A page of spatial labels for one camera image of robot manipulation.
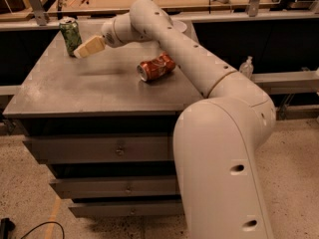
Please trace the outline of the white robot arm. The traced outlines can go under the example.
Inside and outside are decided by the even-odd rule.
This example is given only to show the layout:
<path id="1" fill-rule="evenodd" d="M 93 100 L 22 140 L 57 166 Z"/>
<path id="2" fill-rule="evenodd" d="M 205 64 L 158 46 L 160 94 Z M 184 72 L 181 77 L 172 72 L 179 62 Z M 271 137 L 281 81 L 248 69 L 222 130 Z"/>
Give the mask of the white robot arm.
<path id="1" fill-rule="evenodd" d="M 106 47 L 153 40 L 202 96 L 177 119 L 173 156 L 191 239 L 274 239 L 254 152 L 276 122 L 272 99 L 257 85 L 178 30 L 152 0 L 102 27 L 76 49 L 79 58 Z"/>

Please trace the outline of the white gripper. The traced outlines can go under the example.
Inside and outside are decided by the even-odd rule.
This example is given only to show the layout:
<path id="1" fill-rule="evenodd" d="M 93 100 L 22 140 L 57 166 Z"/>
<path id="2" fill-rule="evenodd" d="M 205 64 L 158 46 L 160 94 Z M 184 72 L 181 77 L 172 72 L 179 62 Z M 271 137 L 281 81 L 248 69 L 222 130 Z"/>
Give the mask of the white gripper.
<path id="1" fill-rule="evenodd" d="M 106 44 L 112 48 L 123 46 L 124 43 L 116 34 L 115 22 L 115 18 L 108 19 L 101 28 L 103 37 L 96 35 L 88 39 L 74 51 L 75 57 L 81 59 L 99 53 L 105 49 Z"/>

